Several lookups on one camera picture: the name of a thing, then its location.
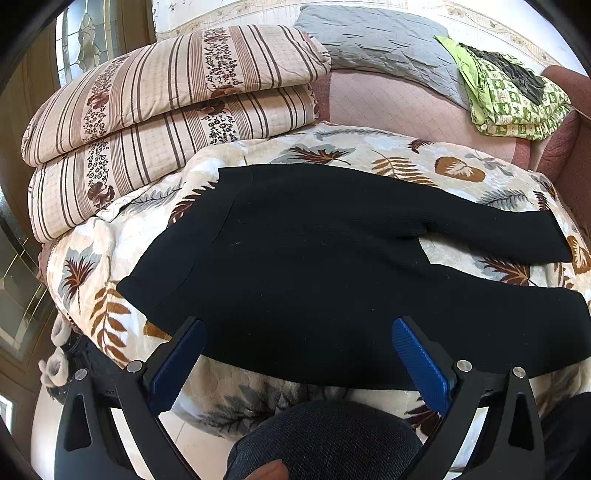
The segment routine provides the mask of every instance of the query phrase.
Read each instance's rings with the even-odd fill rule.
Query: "black pants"
[[[281,459],[290,480],[395,480],[421,449],[402,419],[354,402],[312,401],[263,422],[238,441],[224,480]]]

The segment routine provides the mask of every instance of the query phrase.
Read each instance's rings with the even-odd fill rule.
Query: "stained glass window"
[[[119,55],[114,1],[75,0],[57,17],[56,57],[60,86]]]

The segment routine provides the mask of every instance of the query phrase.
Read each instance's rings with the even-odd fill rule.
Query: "sleeve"
[[[549,211],[507,212],[421,187],[417,215],[429,232],[442,233],[474,249],[521,263],[571,262],[571,249]]]

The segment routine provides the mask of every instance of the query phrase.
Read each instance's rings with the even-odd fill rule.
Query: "gray quilted pillow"
[[[447,29],[433,20],[378,8],[305,5],[295,27],[328,49],[333,69],[402,77],[470,109],[456,62],[434,38],[447,37]]]

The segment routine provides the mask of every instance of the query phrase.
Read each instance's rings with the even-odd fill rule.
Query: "floral striped fabric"
[[[281,25],[213,28],[139,48],[50,97],[22,139],[35,167],[122,128],[236,93],[312,82],[330,70],[326,49]]]
[[[28,191],[35,237],[57,238],[203,147],[273,137],[316,116],[311,87],[297,85],[209,99],[99,138],[36,168]]]

